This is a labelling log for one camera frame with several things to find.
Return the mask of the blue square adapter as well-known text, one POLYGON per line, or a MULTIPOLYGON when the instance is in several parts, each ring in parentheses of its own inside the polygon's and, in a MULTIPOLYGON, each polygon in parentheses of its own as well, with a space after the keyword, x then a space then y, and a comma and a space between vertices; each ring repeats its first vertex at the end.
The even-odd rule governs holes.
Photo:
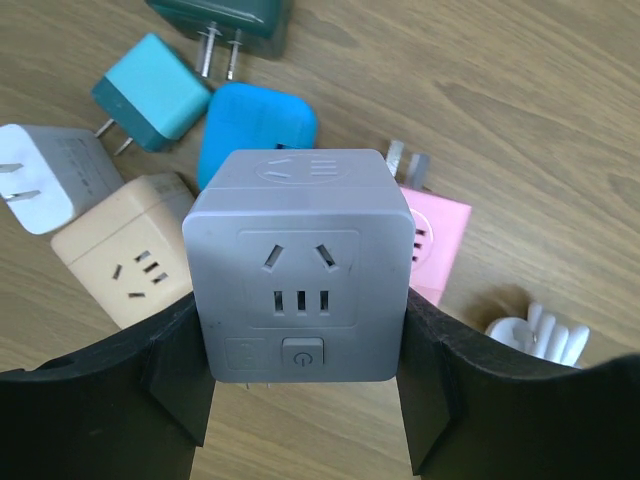
POLYGON ((232 82, 212 95, 203 131, 196 181, 204 189, 236 150, 311 149, 319 121, 292 94, 232 82))

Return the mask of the orange cube adapter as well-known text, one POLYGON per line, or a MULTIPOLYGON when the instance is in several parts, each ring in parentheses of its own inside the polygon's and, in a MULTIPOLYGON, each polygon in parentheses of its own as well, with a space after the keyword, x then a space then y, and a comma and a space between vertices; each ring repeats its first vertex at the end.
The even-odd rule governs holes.
POLYGON ((51 247, 125 329, 192 292, 182 222, 193 203, 177 174, 142 175, 57 232, 51 247))

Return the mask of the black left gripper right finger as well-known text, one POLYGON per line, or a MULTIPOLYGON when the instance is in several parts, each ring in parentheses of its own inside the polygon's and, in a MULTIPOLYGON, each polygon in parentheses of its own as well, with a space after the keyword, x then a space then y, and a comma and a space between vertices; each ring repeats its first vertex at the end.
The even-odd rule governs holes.
POLYGON ((410 293, 397 370, 424 479, 635 479, 639 358, 587 369, 502 345, 410 293))

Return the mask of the dark green charger plug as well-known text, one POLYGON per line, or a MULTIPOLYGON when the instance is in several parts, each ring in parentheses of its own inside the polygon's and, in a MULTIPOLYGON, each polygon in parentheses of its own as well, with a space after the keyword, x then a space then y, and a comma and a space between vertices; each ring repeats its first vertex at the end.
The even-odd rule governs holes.
POLYGON ((214 47, 230 49, 226 79, 239 53, 277 59, 285 50, 291 0, 149 0, 147 5, 184 37, 200 42, 196 71, 207 78, 214 47))

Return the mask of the white cube charger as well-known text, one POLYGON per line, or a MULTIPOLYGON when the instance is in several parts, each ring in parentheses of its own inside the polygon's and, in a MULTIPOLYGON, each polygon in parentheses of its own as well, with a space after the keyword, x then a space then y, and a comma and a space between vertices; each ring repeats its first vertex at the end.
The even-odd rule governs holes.
POLYGON ((235 151, 183 235, 216 380, 396 374, 415 223, 378 151, 235 151))

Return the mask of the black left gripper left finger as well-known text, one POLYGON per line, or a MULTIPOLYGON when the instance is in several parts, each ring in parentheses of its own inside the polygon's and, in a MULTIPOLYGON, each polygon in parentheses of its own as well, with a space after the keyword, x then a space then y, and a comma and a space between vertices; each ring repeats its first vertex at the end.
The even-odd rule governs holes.
POLYGON ((187 479, 215 381, 193 295, 97 343, 1 374, 4 479, 187 479))

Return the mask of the teal usb charger plug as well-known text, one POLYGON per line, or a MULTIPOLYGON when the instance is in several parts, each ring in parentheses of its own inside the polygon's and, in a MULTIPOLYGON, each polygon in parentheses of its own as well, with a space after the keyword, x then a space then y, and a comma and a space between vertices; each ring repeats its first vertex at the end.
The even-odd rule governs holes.
POLYGON ((91 96, 108 115, 95 137, 116 124, 127 134, 118 153, 132 143, 154 153, 195 125, 211 91, 161 37, 148 33, 104 73, 91 96))

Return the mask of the pink cube adapter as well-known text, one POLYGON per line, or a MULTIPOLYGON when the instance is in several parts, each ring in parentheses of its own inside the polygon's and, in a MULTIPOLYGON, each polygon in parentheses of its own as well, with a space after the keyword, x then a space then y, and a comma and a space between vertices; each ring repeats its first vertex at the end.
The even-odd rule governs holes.
POLYGON ((414 153, 400 185, 416 230, 410 287, 437 306, 446 289, 472 207, 423 189, 430 157, 414 153))

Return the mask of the white square adapter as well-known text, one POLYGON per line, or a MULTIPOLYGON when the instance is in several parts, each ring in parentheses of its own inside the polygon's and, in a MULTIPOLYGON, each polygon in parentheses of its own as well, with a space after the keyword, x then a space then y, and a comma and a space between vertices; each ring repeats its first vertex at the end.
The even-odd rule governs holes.
POLYGON ((123 185, 109 154, 87 129, 1 127, 1 196, 33 235, 63 227, 123 185))

